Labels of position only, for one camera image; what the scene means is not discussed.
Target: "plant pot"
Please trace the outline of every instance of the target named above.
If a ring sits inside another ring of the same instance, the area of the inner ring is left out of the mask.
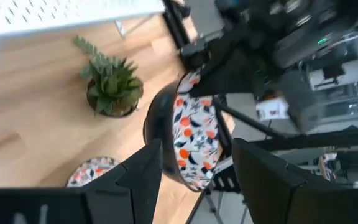
[[[96,109],[96,103],[97,103],[97,101],[98,101],[98,98],[97,98],[97,97],[94,97],[94,96],[89,96],[89,94],[88,94],[89,88],[91,88],[91,87],[94,86],[94,85],[95,85],[94,80],[91,80],[91,81],[88,83],[88,86],[87,86],[87,89],[86,89],[86,99],[88,100],[88,103],[89,103],[89,105],[92,107],[92,109],[95,110],[95,109]],[[122,114],[122,115],[106,114],[106,112],[105,112],[104,110],[102,110],[102,111],[100,112],[100,114],[101,114],[101,115],[108,116],[108,117],[112,117],[112,118],[124,118],[124,117],[126,117],[126,116],[131,115],[131,114],[136,110],[138,102],[139,102],[139,101],[136,101],[136,104],[133,105],[133,106],[131,106],[131,107],[129,108],[129,111],[126,112],[126,113],[124,113],[124,114]]]
[[[192,98],[188,94],[199,79],[199,73],[189,73],[160,90],[143,127],[146,144],[162,140],[163,173],[195,192],[209,185],[219,157],[212,96]]]

